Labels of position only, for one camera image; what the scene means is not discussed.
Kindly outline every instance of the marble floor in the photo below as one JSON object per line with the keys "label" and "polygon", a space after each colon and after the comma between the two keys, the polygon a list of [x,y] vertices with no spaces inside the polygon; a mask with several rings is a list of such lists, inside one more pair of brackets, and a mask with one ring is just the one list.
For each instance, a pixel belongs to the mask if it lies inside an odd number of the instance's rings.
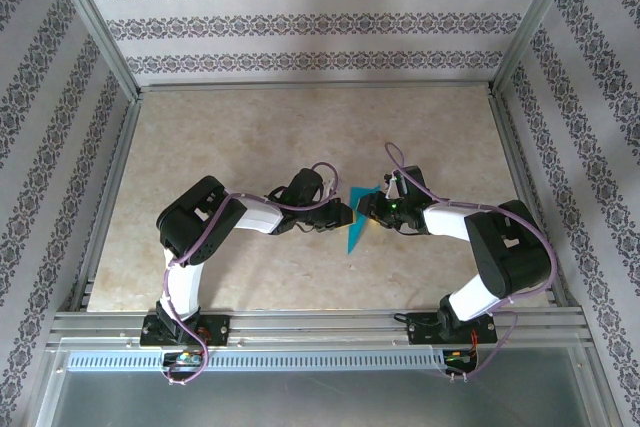
{"label": "marble floor", "polygon": [[[164,271],[156,218],[203,176],[264,195],[325,160],[340,172],[348,203],[351,186],[374,187],[392,170],[387,140],[443,196],[515,198],[482,86],[146,94],[88,309],[155,306]],[[433,307],[476,273],[467,242],[403,237],[372,222],[346,252],[347,228],[277,237],[234,231],[205,265],[201,305]],[[542,295],[521,305],[546,304]]]}

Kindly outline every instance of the metal profile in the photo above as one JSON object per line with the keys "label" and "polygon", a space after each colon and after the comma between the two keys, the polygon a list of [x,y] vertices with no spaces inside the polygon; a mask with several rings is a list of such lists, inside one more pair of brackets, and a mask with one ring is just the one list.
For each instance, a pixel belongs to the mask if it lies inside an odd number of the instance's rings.
{"label": "metal profile", "polygon": [[43,403],[45,398],[51,398],[50,391],[55,386],[55,378],[51,374],[60,368],[57,352],[44,352],[38,371],[34,375],[33,390],[29,397],[29,404],[25,410],[22,425],[36,425],[40,418],[47,417],[46,411],[49,410],[49,404]]}
{"label": "metal profile", "polygon": [[391,89],[412,87],[478,87],[486,86],[486,81],[469,80],[407,80],[407,81],[317,81],[317,82],[203,82],[170,83],[143,86],[147,92],[185,92],[209,90],[271,90],[271,89]]}
{"label": "metal profile", "polygon": [[73,2],[87,30],[98,44],[100,53],[124,89],[127,99],[137,98],[138,84],[95,3],[93,0],[73,0]]}
{"label": "metal profile", "polygon": [[[262,311],[230,312],[227,347],[211,351],[412,352],[406,326],[393,319],[398,311]],[[578,307],[513,309],[518,325],[505,348],[556,348],[593,345],[587,322]],[[147,351],[139,346],[144,313],[59,313],[47,349],[68,351]],[[511,325],[510,315],[496,315],[498,336]],[[451,345],[452,349],[468,345]],[[491,345],[480,346],[490,349]]]}
{"label": "metal profile", "polygon": [[592,408],[604,414],[604,421],[600,425],[622,427],[620,412],[596,348],[582,349],[579,354],[580,362],[575,362],[574,365],[578,385],[582,385],[580,388],[583,398],[589,399]]}
{"label": "metal profile", "polygon": [[89,238],[87,255],[85,255],[80,269],[78,286],[71,299],[70,310],[79,310],[82,307],[83,298],[86,294],[87,279],[95,277],[98,270],[98,264],[100,262],[100,256],[102,255],[104,242],[107,238],[109,223],[111,222],[111,216],[113,215],[113,209],[115,208],[120,182],[122,181],[122,176],[124,174],[124,167],[127,163],[129,149],[131,148],[131,142],[133,142],[133,134],[138,122],[138,116],[140,115],[141,104],[142,98],[136,98],[131,101],[127,110],[124,125],[122,127],[122,133],[120,134],[118,146],[116,147],[113,164],[109,171],[107,184],[104,189],[105,195],[98,207],[96,224]]}
{"label": "metal profile", "polygon": [[45,427],[53,424],[56,408],[60,400],[60,395],[64,387],[65,375],[67,372],[66,366],[69,358],[68,352],[58,352],[55,356],[55,360],[48,369],[48,381],[46,383],[46,389],[42,394],[42,399],[39,403],[39,409],[35,409],[37,412],[37,420],[33,423],[23,425],[35,425],[36,427]]}
{"label": "metal profile", "polygon": [[553,0],[532,0],[527,12],[518,26],[518,30],[509,47],[504,53],[496,75],[493,78],[495,92],[503,92],[511,75],[515,71],[518,62],[524,55],[534,31],[540,25],[542,18],[549,10]]}

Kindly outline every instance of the damask wallpaper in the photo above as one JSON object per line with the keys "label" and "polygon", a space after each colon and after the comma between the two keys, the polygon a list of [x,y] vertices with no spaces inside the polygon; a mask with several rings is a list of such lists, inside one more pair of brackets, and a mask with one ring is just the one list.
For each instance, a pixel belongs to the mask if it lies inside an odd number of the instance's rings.
{"label": "damask wallpaper", "polygon": [[490,80],[531,0],[95,0],[140,85]]}
{"label": "damask wallpaper", "polygon": [[127,99],[71,0],[0,0],[0,426],[20,425]]}
{"label": "damask wallpaper", "polygon": [[625,425],[640,425],[640,0],[554,0],[504,99]]}

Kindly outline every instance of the teal paper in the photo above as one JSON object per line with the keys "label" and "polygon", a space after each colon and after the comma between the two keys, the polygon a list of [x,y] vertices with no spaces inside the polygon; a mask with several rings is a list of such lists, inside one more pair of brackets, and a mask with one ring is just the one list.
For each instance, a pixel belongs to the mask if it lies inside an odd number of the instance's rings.
{"label": "teal paper", "polygon": [[374,194],[380,190],[380,186],[377,185],[373,189],[365,189],[364,187],[351,187],[351,199],[349,200],[349,207],[356,213],[356,221],[349,226],[349,240],[347,243],[347,254],[350,254],[353,248],[356,246],[356,242],[360,238],[364,224],[367,218],[356,211],[358,207],[358,201],[367,194]]}

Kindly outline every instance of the black plastic housing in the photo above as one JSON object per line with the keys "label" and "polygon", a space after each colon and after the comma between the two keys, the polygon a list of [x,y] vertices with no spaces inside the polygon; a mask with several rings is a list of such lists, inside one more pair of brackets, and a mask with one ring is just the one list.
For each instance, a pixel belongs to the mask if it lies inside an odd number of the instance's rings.
{"label": "black plastic housing", "polygon": [[[177,258],[182,257],[202,235],[226,196],[224,186],[211,175],[204,177],[181,195],[162,211],[156,221],[163,247]],[[197,210],[207,214],[208,218],[202,220]],[[232,199],[220,215],[215,228],[186,264],[198,265],[211,257],[246,210],[242,202]]]}
{"label": "black plastic housing", "polygon": [[[500,207],[536,226],[521,201]],[[551,262],[544,246],[520,224],[497,212],[478,212],[464,220],[480,278],[495,297],[504,299],[549,277]],[[505,239],[517,240],[517,245],[507,247]]]}
{"label": "black plastic housing", "polygon": [[[227,345],[229,337],[229,322],[231,317],[222,314],[200,314],[198,310],[183,322],[189,329],[196,332],[206,341],[207,345]],[[162,308],[160,301],[156,302],[156,311],[150,312],[144,318],[140,333],[141,347],[166,347],[199,345],[186,330],[180,327]]]}
{"label": "black plastic housing", "polygon": [[[424,184],[422,171],[418,166],[405,168],[405,172],[419,184]],[[404,224],[420,234],[428,234],[424,220],[424,209],[433,204],[433,200],[400,173],[395,174],[397,199],[387,199],[383,192],[367,194],[358,201],[357,211],[375,220],[387,229],[400,230]]]}
{"label": "black plastic housing", "polygon": [[331,199],[326,204],[307,211],[289,210],[291,207],[308,207],[313,205],[314,198],[324,194],[322,176],[312,169],[301,169],[287,187],[279,187],[269,194],[269,199],[284,204],[281,207],[283,219],[273,229],[271,235],[280,235],[290,231],[296,224],[304,224],[316,232],[333,230],[353,223],[353,210],[343,204],[339,198]]}

